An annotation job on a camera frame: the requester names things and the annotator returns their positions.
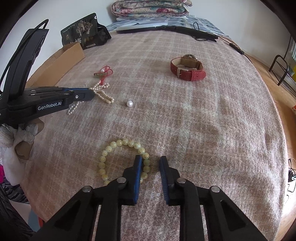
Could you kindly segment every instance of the silver bolt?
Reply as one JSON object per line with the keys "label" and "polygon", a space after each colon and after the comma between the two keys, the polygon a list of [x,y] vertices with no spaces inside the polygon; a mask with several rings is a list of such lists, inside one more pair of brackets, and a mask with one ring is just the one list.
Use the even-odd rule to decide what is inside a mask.
{"label": "silver bolt", "polygon": [[183,184],[185,182],[186,182],[185,178],[180,177],[180,178],[177,179],[177,183]]}
{"label": "silver bolt", "polygon": [[126,182],[126,178],[125,177],[119,177],[119,178],[117,178],[117,182],[118,183],[125,183]]}
{"label": "silver bolt", "polygon": [[90,192],[92,190],[92,187],[91,186],[84,186],[83,188],[82,188],[82,191],[83,192]]}
{"label": "silver bolt", "polygon": [[211,187],[211,191],[218,193],[218,192],[220,192],[220,188],[218,188],[217,186],[213,186],[213,187]]}

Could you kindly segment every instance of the red leather watch strap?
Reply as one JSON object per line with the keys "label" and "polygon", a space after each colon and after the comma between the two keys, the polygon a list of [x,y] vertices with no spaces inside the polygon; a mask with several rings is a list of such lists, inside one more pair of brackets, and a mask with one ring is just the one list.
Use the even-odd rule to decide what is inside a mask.
{"label": "red leather watch strap", "polygon": [[182,80],[196,81],[196,80],[202,80],[203,78],[206,77],[206,72],[203,70],[201,62],[197,60],[185,59],[186,61],[191,61],[191,62],[194,61],[193,64],[195,66],[190,65],[188,67],[191,67],[191,68],[199,67],[199,70],[186,70],[183,68],[178,68],[177,65],[182,64],[182,58],[183,57],[174,58],[170,62],[170,70],[174,75],[178,76],[178,69],[179,69],[179,74],[180,74],[179,78]]}

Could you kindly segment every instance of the folded quilt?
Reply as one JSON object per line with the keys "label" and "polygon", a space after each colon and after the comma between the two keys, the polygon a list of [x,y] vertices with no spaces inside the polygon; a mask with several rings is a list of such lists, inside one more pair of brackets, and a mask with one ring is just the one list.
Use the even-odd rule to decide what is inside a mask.
{"label": "folded quilt", "polygon": [[112,5],[112,13],[119,17],[182,17],[188,15],[186,7],[192,6],[189,0],[174,1],[117,1]]}

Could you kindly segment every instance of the beaded bracelet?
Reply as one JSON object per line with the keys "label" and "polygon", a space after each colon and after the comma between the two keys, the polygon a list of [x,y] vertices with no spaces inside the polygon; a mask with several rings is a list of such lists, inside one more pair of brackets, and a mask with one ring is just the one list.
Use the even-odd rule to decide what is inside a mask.
{"label": "beaded bracelet", "polygon": [[106,174],[106,170],[105,170],[105,161],[106,161],[106,156],[108,155],[108,153],[110,153],[113,149],[115,149],[118,146],[122,146],[122,145],[128,145],[129,147],[134,147],[135,149],[138,150],[138,153],[142,156],[143,160],[143,172],[141,174],[141,179],[140,179],[140,183],[143,182],[144,179],[146,179],[148,177],[148,172],[150,172],[151,168],[150,168],[150,160],[149,160],[149,154],[145,152],[145,149],[143,147],[141,147],[141,144],[138,142],[135,142],[134,140],[128,140],[128,139],[123,139],[123,140],[117,140],[112,141],[110,143],[109,146],[107,146],[105,148],[105,150],[102,151],[102,156],[99,158],[100,159],[100,163],[99,163],[99,173],[102,175],[102,179],[104,181],[104,185],[108,185],[109,184],[109,180],[108,180],[108,175]]}

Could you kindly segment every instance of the white pearl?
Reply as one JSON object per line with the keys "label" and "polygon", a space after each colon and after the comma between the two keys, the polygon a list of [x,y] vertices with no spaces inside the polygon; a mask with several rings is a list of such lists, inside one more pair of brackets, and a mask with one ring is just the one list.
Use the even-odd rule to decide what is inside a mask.
{"label": "white pearl", "polygon": [[117,144],[116,144],[115,141],[112,141],[112,142],[110,143],[110,146],[111,146],[112,148],[116,148],[116,147],[117,147]]}
{"label": "white pearl", "polygon": [[135,145],[134,145],[134,148],[138,150],[140,147],[141,147],[141,144],[136,142]]}
{"label": "white pearl", "polygon": [[99,170],[99,174],[101,174],[101,175],[106,174],[106,170],[105,170],[105,169],[100,169],[100,170]]}
{"label": "white pearl", "polygon": [[103,181],[107,181],[108,180],[108,175],[107,174],[103,174],[102,175],[102,179]]}
{"label": "white pearl", "polygon": [[116,141],[116,144],[117,144],[118,146],[122,146],[122,140],[117,140],[117,141]]}
{"label": "white pearl", "polygon": [[108,155],[108,152],[106,150],[103,150],[102,151],[102,156],[107,156]]}
{"label": "white pearl", "polygon": [[150,166],[150,160],[149,159],[144,160],[143,164],[144,166],[147,166],[147,167]]}
{"label": "white pearl", "polygon": [[105,162],[105,161],[106,161],[106,157],[101,156],[101,157],[100,157],[100,162]]}
{"label": "white pearl", "polygon": [[132,106],[133,106],[133,102],[132,102],[131,100],[129,100],[129,101],[126,103],[126,105],[127,105],[128,107],[132,107]]}
{"label": "white pearl", "polygon": [[130,140],[130,141],[128,142],[128,146],[129,146],[129,147],[134,147],[134,145],[135,145],[135,141],[134,141],[134,140]]}
{"label": "white pearl", "polygon": [[104,163],[104,162],[100,162],[100,163],[99,163],[99,168],[101,168],[101,169],[104,169],[104,168],[105,168],[105,166],[106,166],[106,165],[105,165],[105,163]]}
{"label": "white pearl", "polygon": [[141,148],[139,148],[138,152],[140,155],[142,155],[145,153],[145,149],[143,147],[141,147]]}
{"label": "white pearl", "polygon": [[149,158],[149,154],[145,152],[142,157],[143,157],[143,159],[148,159]]}
{"label": "white pearl", "polygon": [[107,152],[111,152],[112,151],[112,147],[111,146],[106,146],[106,151]]}
{"label": "white pearl", "polygon": [[150,172],[150,170],[151,170],[151,168],[148,167],[148,166],[144,166],[144,167],[143,167],[143,172],[148,173],[148,172]]}
{"label": "white pearl", "polygon": [[123,139],[122,144],[124,144],[126,146],[128,144],[128,139]]}
{"label": "white pearl", "polygon": [[148,174],[145,172],[142,172],[141,174],[141,178],[146,179],[148,177]]}

